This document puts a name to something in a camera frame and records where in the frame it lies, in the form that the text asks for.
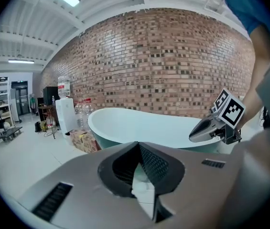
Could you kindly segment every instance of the person's arm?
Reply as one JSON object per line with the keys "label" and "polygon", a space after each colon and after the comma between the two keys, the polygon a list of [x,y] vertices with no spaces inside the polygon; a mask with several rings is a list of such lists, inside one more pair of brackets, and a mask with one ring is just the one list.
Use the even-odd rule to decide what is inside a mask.
{"label": "person's arm", "polygon": [[249,36],[255,51],[255,64],[249,90],[243,99],[246,110],[238,124],[238,128],[241,128],[253,118],[263,107],[262,101],[256,92],[256,87],[262,81],[270,65],[270,32],[263,25],[260,25]]}

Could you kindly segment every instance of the brick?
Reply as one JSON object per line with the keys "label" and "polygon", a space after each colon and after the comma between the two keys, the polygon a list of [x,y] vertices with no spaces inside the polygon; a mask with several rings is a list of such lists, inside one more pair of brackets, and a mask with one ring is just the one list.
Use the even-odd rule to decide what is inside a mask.
{"label": "brick", "polygon": [[75,103],[91,97],[99,108],[202,118],[223,87],[245,95],[254,59],[251,42],[214,19],[175,9],[129,12],[73,38],[33,91],[39,97],[68,74]]}

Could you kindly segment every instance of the ceiling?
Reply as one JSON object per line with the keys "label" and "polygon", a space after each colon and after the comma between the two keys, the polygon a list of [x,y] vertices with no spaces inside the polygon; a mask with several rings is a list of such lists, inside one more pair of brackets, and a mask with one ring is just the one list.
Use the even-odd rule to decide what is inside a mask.
{"label": "ceiling", "polygon": [[[196,11],[228,24],[246,37],[224,0],[12,0],[0,17],[0,72],[41,72],[75,36],[112,16],[148,8]],[[8,59],[35,64],[8,63]]]}

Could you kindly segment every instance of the white bathtub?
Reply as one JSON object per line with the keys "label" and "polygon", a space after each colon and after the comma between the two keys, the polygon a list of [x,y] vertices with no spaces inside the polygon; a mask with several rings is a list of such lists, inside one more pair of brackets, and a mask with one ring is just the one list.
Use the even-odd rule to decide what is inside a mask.
{"label": "white bathtub", "polygon": [[190,148],[219,142],[219,138],[193,143],[189,134],[198,118],[152,114],[125,108],[93,112],[88,124],[101,148],[133,141],[151,142],[172,148]]}

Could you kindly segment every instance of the white tile floor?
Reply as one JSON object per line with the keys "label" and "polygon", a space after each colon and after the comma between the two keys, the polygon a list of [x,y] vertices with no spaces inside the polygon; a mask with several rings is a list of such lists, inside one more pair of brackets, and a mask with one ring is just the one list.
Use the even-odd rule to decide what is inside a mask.
{"label": "white tile floor", "polygon": [[[86,153],[70,146],[61,132],[44,137],[35,133],[34,123],[39,117],[21,116],[22,133],[12,141],[0,139],[0,191],[20,196],[35,182],[42,179],[70,159]],[[154,186],[148,181],[143,170],[133,180],[133,192],[141,207],[152,218],[154,208]]]}

